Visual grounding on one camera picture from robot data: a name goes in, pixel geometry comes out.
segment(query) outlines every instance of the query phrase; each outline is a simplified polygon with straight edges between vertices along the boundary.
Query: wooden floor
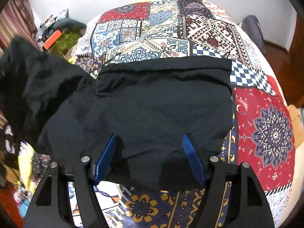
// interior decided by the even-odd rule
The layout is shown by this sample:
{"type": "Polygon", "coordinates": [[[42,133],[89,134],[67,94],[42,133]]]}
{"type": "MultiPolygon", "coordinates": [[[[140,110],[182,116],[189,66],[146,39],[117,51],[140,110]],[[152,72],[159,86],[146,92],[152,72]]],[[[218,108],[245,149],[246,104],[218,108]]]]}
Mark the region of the wooden floor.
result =
{"type": "Polygon", "coordinates": [[[304,71],[294,68],[286,51],[266,45],[265,58],[273,69],[288,105],[301,106],[304,96],[304,71]]]}

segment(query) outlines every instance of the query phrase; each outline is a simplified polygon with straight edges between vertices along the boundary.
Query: blue plastic object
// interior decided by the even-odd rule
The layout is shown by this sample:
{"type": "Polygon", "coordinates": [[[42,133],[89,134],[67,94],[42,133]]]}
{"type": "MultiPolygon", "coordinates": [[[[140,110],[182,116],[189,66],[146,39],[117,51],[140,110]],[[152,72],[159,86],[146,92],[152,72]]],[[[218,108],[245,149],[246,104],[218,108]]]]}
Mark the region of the blue plastic object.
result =
{"type": "Polygon", "coordinates": [[[202,185],[205,184],[204,165],[186,134],[182,137],[182,144],[195,180],[202,185]]]}
{"type": "Polygon", "coordinates": [[[107,173],[109,165],[113,159],[117,147],[117,138],[113,134],[108,142],[106,148],[102,152],[98,163],[96,164],[96,174],[94,176],[94,183],[97,185],[102,181],[107,173]]]}

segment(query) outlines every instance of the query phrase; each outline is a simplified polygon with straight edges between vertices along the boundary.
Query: colorful quilt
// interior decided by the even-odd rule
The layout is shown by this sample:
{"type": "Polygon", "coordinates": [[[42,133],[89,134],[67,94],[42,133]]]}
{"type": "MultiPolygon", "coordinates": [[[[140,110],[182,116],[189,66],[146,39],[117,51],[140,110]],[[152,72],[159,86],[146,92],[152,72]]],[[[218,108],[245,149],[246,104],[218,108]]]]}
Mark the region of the colorful quilt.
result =
{"type": "MultiPolygon", "coordinates": [[[[97,78],[107,64],[192,55],[232,60],[233,128],[218,157],[229,164],[250,163],[278,227],[292,191],[291,121],[269,64],[224,9],[204,0],[163,0],[109,10],[88,23],[75,64],[97,78]]],[[[225,221],[230,184],[216,227],[225,221]]],[[[73,183],[69,192],[75,224],[81,227],[73,183]]],[[[101,182],[95,192],[111,228],[188,228],[204,189],[155,192],[101,182]]]]}

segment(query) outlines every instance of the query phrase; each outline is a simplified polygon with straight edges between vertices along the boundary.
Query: curtain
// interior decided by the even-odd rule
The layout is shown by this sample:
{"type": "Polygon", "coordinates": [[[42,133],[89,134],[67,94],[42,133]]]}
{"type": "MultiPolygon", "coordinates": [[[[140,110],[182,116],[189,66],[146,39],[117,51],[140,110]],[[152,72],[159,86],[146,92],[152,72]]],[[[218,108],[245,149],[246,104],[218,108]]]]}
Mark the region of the curtain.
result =
{"type": "Polygon", "coordinates": [[[0,55],[13,37],[19,35],[35,44],[37,28],[29,0],[9,0],[0,13],[0,55]]]}

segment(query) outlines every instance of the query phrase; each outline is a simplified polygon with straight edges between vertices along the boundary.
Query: metal screw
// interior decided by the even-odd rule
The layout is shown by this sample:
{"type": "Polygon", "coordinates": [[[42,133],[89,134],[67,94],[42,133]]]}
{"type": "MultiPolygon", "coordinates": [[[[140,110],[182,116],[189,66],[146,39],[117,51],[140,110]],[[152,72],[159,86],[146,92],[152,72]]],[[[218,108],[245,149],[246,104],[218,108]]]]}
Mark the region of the metal screw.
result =
{"type": "Polygon", "coordinates": [[[243,167],[245,167],[245,168],[249,168],[249,166],[250,166],[250,164],[249,164],[248,162],[243,162],[242,165],[243,165],[243,167]]]}
{"type": "Polygon", "coordinates": [[[51,167],[51,168],[55,168],[57,165],[58,165],[58,164],[57,164],[56,162],[52,162],[52,163],[50,164],[50,167],[51,167]]]}
{"type": "Polygon", "coordinates": [[[210,160],[211,160],[212,162],[217,162],[219,159],[218,159],[218,157],[211,156],[211,157],[210,157],[210,160]]]}
{"type": "Polygon", "coordinates": [[[84,156],[84,157],[82,157],[82,159],[81,159],[81,161],[83,162],[83,163],[86,163],[86,162],[88,162],[90,160],[90,157],[88,157],[88,156],[84,156]]]}

